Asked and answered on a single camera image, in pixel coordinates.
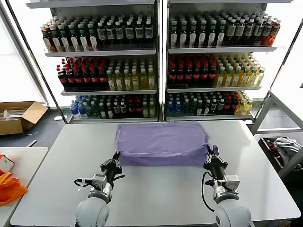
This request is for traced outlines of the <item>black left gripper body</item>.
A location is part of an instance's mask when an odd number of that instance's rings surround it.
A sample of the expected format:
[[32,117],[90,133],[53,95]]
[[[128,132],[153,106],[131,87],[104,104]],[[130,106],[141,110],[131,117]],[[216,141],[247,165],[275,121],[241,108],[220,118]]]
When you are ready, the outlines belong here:
[[100,170],[106,176],[109,184],[113,184],[115,180],[122,178],[122,168],[117,166],[100,166]]

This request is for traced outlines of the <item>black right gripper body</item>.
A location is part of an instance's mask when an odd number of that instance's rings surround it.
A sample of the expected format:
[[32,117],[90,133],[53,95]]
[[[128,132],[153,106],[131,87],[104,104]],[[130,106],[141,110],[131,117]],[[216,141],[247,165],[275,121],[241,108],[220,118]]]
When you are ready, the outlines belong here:
[[215,160],[212,160],[211,163],[206,164],[204,163],[204,169],[209,170],[211,175],[217,180],[223,180],[225,176],[225,169],[228,164],[226,165],[219,165],[216,163]]

